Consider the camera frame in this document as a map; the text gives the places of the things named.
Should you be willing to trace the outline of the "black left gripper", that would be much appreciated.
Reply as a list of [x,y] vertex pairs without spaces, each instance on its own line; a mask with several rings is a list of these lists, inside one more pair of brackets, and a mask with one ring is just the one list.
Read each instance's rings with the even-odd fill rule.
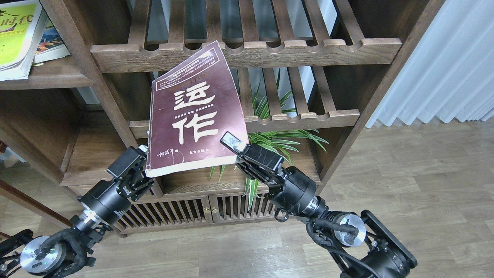
[[129,147],[107,169],[111,181],[99,181],[79,202],[85,207],[72,218],[73,227],[82,232],[95,229],[100,223],[113,226],[131,206],[154,186],[155,179],[144,173],[148,146]]

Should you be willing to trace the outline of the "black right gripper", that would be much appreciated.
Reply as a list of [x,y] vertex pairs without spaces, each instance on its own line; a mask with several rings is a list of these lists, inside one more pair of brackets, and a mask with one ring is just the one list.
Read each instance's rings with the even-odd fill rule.
[[258,180],[269,188],[268,199],[277,207],[286,221],[293,215],[301,221],[323,217],[328,212],[325,200],[315,194],[316,183],[295,166],[283,168],[284,158],[257,144],[248,144],[226,132],[220,143],[237,154],[236,164],[250,179]]

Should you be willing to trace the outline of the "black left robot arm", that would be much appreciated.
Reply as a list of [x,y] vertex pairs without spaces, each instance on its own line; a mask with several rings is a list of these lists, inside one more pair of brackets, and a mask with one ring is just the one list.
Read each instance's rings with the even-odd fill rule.
[[35,276],[63,278],[93,267],[92,247],[155,183],[144,173],[147,150],[145,145],[129,147],[108,167],[112,180],[99,181],[78,198],[85,209],[71,218],[71,227],[36,238],[25,229],[2,242],[1,277],[24,269]]

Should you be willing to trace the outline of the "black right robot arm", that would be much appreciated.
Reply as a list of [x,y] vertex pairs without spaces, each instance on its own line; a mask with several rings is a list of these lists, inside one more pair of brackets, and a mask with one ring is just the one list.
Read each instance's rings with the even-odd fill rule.
[[369,210],[360,215],[330,210],[316,195],[316,183],[295,166],[284,168],[283,157],[226,132],[221,143],[237,155],[236,164],[248,178],[268,185],[269,201],[285,222],[295,216],[310,238],[327,250],[341,278],[405,278],[418,265],[414,255]]

